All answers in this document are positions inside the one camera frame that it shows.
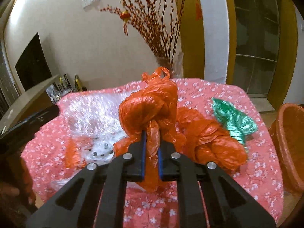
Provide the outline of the person's left hand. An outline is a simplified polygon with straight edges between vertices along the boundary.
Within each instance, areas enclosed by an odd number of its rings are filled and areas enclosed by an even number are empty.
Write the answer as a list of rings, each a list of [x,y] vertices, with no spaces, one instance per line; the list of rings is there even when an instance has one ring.
[[[27,197],[29,205],[35,204],[36,194],[33,191],[33,180],[22,157],[11,155],[1,161],[1,196]]]

